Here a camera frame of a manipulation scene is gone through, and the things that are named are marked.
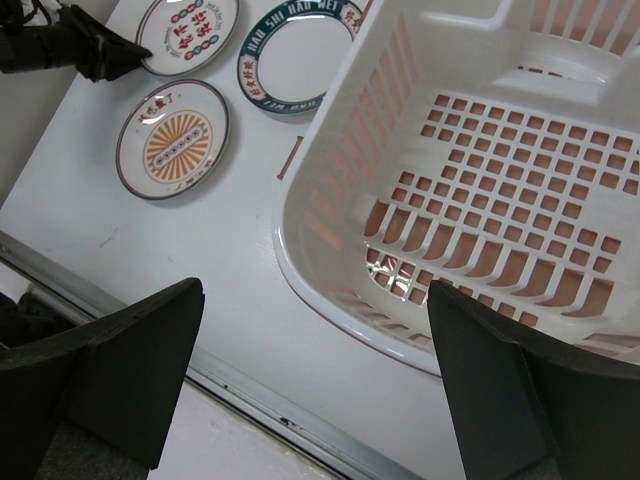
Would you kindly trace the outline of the plate with red characters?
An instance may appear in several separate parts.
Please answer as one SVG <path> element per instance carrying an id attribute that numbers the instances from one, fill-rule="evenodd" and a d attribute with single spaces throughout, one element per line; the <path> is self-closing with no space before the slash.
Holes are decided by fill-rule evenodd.
<path id="1" fill-rule="evenodd" d="M 136 43 L 151 52 L 143 68 L 160 77 L 199 69 L 229 41 L 239 13 L 237 0 L 154 1 L 136 32 Z"/>

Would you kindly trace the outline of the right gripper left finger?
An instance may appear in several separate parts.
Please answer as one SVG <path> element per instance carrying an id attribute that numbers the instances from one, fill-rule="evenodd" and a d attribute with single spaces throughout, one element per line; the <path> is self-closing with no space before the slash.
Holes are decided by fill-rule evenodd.
<path id="1" fill-rule="evenodd" d="M 184 279 L 74 325 L 1 300 L 1 475 L 144 479 L 159 466 L 204 313 Z"/>

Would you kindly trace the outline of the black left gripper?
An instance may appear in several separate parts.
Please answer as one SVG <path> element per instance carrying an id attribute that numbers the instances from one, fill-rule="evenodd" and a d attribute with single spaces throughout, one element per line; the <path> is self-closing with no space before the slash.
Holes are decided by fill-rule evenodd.
<path id="1" fill-rule="evenodd" d="M 85 78 L 114 81 L 153 53 L 102 25 L 77 5 L 59 10 L 42 1 L 1 2 L 1 72 L 74 66 Z"/>

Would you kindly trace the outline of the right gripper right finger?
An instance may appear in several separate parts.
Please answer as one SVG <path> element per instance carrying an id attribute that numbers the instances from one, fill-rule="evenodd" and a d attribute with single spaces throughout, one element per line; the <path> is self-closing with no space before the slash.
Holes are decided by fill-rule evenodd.
<path id="1" fill-rule="evenodd" d="M 639 368 L 518 323 L 444 281 L 428 317 L 469 479 L 636 479 Z"/>

